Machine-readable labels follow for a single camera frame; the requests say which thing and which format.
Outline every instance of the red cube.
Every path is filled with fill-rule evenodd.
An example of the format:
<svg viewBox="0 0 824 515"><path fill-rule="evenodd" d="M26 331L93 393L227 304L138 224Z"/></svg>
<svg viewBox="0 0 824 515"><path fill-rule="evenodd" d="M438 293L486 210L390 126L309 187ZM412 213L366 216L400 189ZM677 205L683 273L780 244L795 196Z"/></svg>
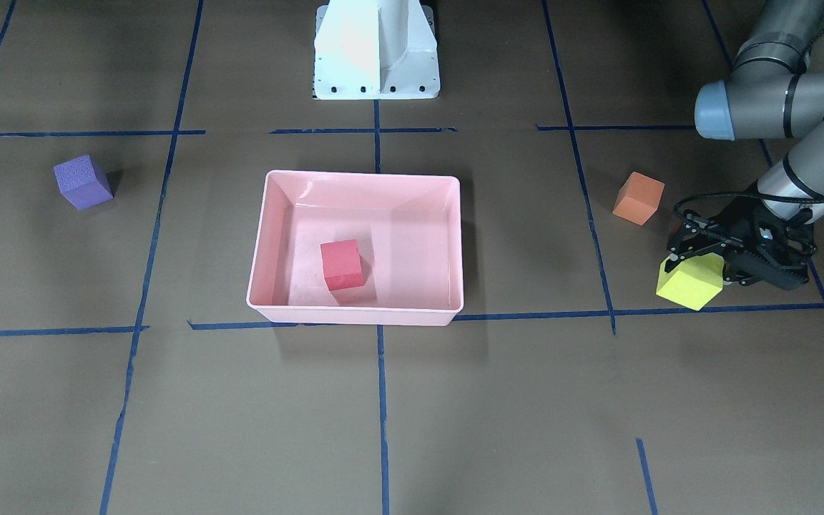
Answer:
<svg viewBox="0 0 824 515"><path fill-rule="evenodd" d="M363 286L364 274L356 239L324 243L320 245L320 251L323 252L323 278L330 291Z"/></svg>

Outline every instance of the gray floor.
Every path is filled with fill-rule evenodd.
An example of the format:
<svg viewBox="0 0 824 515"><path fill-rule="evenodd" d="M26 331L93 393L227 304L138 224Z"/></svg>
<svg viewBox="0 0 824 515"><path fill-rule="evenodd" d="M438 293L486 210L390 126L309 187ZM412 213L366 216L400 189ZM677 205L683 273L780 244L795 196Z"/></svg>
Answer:
<svg viewBox="0 0 824 515"><path fill-rule="evenodd" d="M0 0L0 514L824 513L824 219L816 280L688 313L668 209L609 212L789 149L689 128L759 3L442 1L441 97L379 105L310 98L319 3ZM460 178L458 320L250 310L273 169Z"/></svg>

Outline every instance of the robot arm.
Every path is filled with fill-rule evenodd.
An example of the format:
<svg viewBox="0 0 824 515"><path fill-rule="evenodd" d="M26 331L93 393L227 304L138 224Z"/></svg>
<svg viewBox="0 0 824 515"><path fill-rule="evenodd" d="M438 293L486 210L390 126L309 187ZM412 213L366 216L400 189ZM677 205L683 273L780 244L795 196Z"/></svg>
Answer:
<svg viewBox="0 0 824 515"><path fill-rule="evenodd" d="M678 203L666 273L714 253L724 258L726 283L764 280L792 290L808 282L813 224L824 215L824 73L803 72L822 14L824 0L768 0L732 76L702 88L696 126L703 137L805 137L745 192ZM710 218L680 211L714 197L736 198Z"/></svg>

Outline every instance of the purple cube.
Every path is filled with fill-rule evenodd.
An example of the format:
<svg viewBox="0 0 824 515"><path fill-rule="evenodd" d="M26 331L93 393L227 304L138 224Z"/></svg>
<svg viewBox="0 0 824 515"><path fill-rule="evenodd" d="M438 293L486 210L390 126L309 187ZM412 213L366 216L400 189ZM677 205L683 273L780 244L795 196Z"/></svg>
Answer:
<svg viewBox="0 0 824 515"><path fill-rule="evenodd" d="M53 172L56 172L59 192L79 211L114 198L107 175L91 160L91 156L75 157L56 165Z"/></svg>

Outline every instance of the orange cube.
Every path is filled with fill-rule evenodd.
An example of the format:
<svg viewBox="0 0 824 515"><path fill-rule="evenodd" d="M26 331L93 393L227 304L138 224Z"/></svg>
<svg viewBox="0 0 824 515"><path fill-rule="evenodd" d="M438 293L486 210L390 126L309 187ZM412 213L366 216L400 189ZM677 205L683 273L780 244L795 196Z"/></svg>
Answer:
<svg viewBox="0 0 824 515"><path fill-rule="evenodd" d="M663 188L663 182L632 172L615 198L615 209L612 210L612 214L644 225L660 207Z"/></svg>

